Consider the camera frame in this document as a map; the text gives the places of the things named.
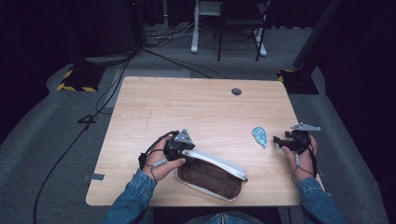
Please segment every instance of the pouch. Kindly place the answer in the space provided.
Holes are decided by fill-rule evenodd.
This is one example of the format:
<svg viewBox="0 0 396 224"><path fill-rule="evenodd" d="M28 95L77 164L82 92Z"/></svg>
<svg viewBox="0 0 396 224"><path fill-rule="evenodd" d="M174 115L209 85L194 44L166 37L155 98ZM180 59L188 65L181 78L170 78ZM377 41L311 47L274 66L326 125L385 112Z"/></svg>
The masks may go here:
<svg viewBox="0 0 396 224"><path fill-rule="evenodd" d="M233 201L248 181L244 168L238 164L203 151L185 150L183 153L195 158L195 162L177 168L177 178L194 189Z"/></svg>

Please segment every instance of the denim jacket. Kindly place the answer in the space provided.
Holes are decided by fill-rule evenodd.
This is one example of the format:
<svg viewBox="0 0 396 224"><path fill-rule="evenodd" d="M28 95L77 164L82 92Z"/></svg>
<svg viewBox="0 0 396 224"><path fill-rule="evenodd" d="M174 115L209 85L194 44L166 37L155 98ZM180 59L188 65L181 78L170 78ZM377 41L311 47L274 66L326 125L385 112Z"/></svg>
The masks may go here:
<svg viewBox="0 0 396 224"><path fill-rule="evenodd" d="M157 184L140 169L137 170L125 191L108 209L102 223L132 223L149 206L149 200ZM335 207L332 197L325 192L315 178L298 183L300 203L305 223L346 223ZM146 223L147 217L139 223ZM251 223L241 217L215 214L204 223Z"/></svg>

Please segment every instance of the wooden table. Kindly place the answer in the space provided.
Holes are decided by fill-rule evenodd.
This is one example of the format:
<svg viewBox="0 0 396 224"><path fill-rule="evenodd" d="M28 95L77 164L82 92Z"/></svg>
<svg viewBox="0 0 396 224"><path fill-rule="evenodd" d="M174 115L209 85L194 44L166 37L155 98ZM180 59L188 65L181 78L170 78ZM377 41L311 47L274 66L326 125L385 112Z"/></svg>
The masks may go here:
<svg viewBox="0 0 396 224"><path fill-rule="evenodd" d="M241 95L232 94L238 88ZM297 124L283 84L277 81L127 77L108 126L92 181L89 205L111 205L138 168L138 156L161 135L186 129L195 149L240 164L248 182L226 202L181 183L176 171L160 181L152 206L280 206L299 204L291 171L273 136ZM252 130L263 127L267 148Z"/></svg>

